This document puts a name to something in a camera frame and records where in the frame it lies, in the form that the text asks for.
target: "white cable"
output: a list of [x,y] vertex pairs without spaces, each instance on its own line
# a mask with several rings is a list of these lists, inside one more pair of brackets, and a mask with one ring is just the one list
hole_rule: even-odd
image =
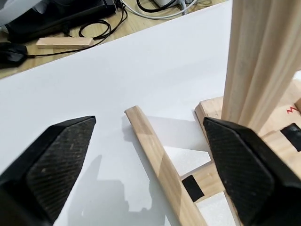
[[177,12],[175,14],[172,14],[172,15],[167,15],[167,16],[147,16],[147,15],[144,15],[144,14],[141,14],[135,10],[133,10],[128,4],[126,4],[124,2],[124,0],[120,0],[123,4],[125,4],[125,6],[132,12],[134,13],[135,15],[137,16],[141,16],[141,17],[144,17],[144,18],[147,18],[147,19],[152,19],[152,20],[163,20],[163,19],[167,19],[167,18],[171,18],[171,17],[174,17],[174,16],[177,16],[183,12],[185,12],[186,10],[188,10],[194,3],[196,3],[198,0],[194,0],[189,6],[187,6],[185,9],[181,10],[180,12]]

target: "black tape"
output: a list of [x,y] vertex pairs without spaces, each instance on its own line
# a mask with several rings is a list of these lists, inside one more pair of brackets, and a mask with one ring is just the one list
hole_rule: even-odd
[[190,198],[192,199],[193,202],[198,200],[199,198],[204,196],[204,193],[198,186],[195,178],[190,175],[189,177],[185,178],[182,181],[184,187],[186,188],[188,194],[190,195]]
[[293,123],[281,130],[281,133],[292,143],[292,145],[301,151],[301,129]]

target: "computer mouse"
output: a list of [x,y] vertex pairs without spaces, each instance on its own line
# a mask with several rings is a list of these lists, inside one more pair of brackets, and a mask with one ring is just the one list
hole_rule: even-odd
[[18,67],[26,59],[26,46],[10,42],[0,43],[0,68]]

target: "black cable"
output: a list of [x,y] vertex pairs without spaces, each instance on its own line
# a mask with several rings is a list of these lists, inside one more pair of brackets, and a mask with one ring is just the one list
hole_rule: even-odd
[[168,7],[170,7],[172,4],[175,3],[176,0],[171,0],[169,3],[167,3],[166,5],[160,7],[160,8],[156,8],[156,9],[149,9],[149,8],[144,8],[141,3],[140,3],[140,0],[137,0],[137,5],[138,7],[144,11],[144,12],[147,12],[147,13],[157,13],[157,12],[160,12],[160,11],[163,11],[165,9],[167,9]]
[[[79,36],[82,37],[82,38],[85,38],[85,36],[82,34],[82,31],[89,25],[92,25],[92,24],[104,24],[107,26],[107,29],[100,35],[96,36],[96,37],[93,37],[94,40],[100,40],[102,39],[101,41],[99,41],[98,43],[92,45],[92,46],[89,46],[89,47],[85,47],[85,48],[80,48],[80,49],[74,49],[74,50],[69,50],[69,51],[64,51],[64,52],[58,52],[58,53],[49,53],[49,54],[39,54],[39,55],[28,55],[27,57],[28,58],[36,58],[36,57],[47,57],[47,56],[55,56],[55,55],[59,55],[59,54],[64,54],[64,53],[75,53],[75,52],[79,52],[79,51],[82,51],[82,50],[85,50],[85,49],[88,49],[88,48],[92,48],[94,46],[97,46],[99,45],[100,43],[102,43],[103,41],[105,41],[111,34],[113,34],[117,28],[127,19],[127,11],[125,9],[125,5],[123,3],[121,3],[120,0],[114,0],[114,3],[115,3],[115,6],[116,8],[118,9],[121,9],[122,11],[122,15],[121,15],[121,19],[119,21],[119,23],[116,25],[116,27],[114,29],[111,29],[111,25],[104,21],[104,20],[97,20],[97,21],[94,21],[94,22],[91,22],[91,23],[88,23],[88,24],[85,24],[83,26],[81,26],[80,30],[79,30]],[[63,33],[69,37],[73,37],[71,35],[69,35],[69,29],[64,29],[63,30]]]

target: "black object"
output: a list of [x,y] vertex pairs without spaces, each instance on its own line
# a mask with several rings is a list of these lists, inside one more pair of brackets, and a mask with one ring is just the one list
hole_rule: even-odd
[[291,142],[298,152],[301,151],[301,129],[296,123],[283,128],[281,133]]
[[1,226],[51,226],[81,171],[94,116],[50,126],[0,176]]
[[193,175],[186,177],[182,183],[193,202],[204,196]]
[[[89,47],[85,47],[85,48],[80,48],[80,49],[74,49],[74,50],[68,50],[68,51],[63,51],[63,52],[57,52],[57,53],[49,53],[49,54],[39,54],[39,55],[28,55],[29,58],[36,58],[36,57],[47,57],[47,56],[54,56],[54,55],[59,55],[59,54],[64,54],[64,53],[74,53],[74,52],[79,52],[79,51],[82,51],[82,50],[85,50],[85,49],[88,49],[88,48],[92,48],[94,46],[97,46],[99,44],[101,44],[103,41],[105,41],[111,34],[113,34],[117,28],[127,19],[127,11],[125,9],[125,5],[123,3],[120,2],[120,0],[114,0],[114,3],[116,5],[116,8],[119,8],[121,9],[121,19],[119,21],[119,23],[112,29],[111,28],[111,25],[104,21],[104,20],[96,20],[94,22],[91,22],[91,23],[87,23],[85,25],[83,25],[80,30],[79,30],[79,36],[80,37],[84,37],[83,34],[82,34],[82,30],[85,29],[87,26],[91,25],[91,24],[104,24],[106,25],[108,28],[105,32],[103,32],[102,34],[96,36],[96,37],[93,37],[94,40],[99,40],[101,39],[99,42],[96,42],[94,45],[92,46],[89,46]],[[67,29],[67,31],[64,31],[64,34],[69,36],[69,37],[72,37],[70,34],[69,34],[69,30]]]
[[175,3],[176,0],[171,0],[169,3],[163,5],[162,7],[160,8],[156,8],[156,9],[149,9],[149,8],[144,8],[142,5],[141,5],[141,2],[140,0],[137,0],[137,5],[138,7],[144,11],[144,12],[147,12],[147,13],[157,13],[157,12],[160,12],[160,11],[163,11],[165,9],[167,9],[168,7],[170,7],[172,4]]
[[110,16],[115,10],[113,0],[75,0],[68,6],[51,2],[44,14],[30,9],[7,24],[8,40],[28,42]]
[[27,59],[26,46],[0,43],[0,68],[18,67]]
[[301,181],[250,129],[213,118],[204,127],[222,183],[245,226],[300,226]]

